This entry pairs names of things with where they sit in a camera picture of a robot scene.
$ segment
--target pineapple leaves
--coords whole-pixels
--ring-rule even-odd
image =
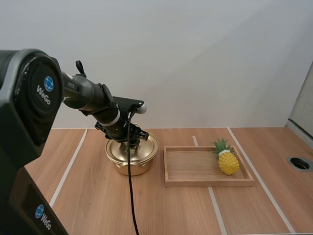
[[[216,150],[217,150],[217,151],[214,152],[214,153],[219,154],[219,153],[222,152],[223,150],[230,150],[231,145],[226,146],[227,141],[229,141],[229,140],[224,140],[224,138],[222,138],[222,139],[220,140],[220,139],[218,138],[218,139],[217,139],[217,142],[212,142],[212,143],[215,145]]]

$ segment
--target gold pot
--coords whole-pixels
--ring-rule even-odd
[[[131,148],[132,176],[140,175],[152,166],[153,157],[156,155],[158,142],[154,135],[149,133],[148,140],[140,140],[138,148]],[[109,140],[106,145],[106,154],[113,162],[117,172],[128,175],[127,144]]]

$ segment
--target wooden tray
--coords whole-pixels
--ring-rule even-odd
[[[232,146],[240,169],[225,175],[219,167],[214,146],[164,147],[166,187],[242,187],[253,186],[254,180],[237,149]]]

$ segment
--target wooden table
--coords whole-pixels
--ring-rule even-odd
[[[313,160],[313,151],[288,128],[147,131],[158,139],[159,150],[152,168],[133,177],[135,214],[141,235],[313,232],[313,172],[296,171],[286,160],[291,156]],[[84,132],[52,130],[42,156],[26,166],[48,202]],[[240,154],[249,160],[243,157],[255,186],[164,187],[164,146],[211,145],[217,137],[230,139],[238,150],[242,148]],[[106,157],[106,142],[102,132],[87,130],[53,204],[70,235],[135,234],[128,178],[117,173]]]

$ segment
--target gray panel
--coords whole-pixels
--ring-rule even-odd
[[[286,126],[289,127],[300,139],[302,139],[309,147],[313,149],[313,140],[309,136],[307,136],[303,131],[301,131],[290,121],[287,122]]]
[[[313,70],[312,66],[290,117],[313,136]]]

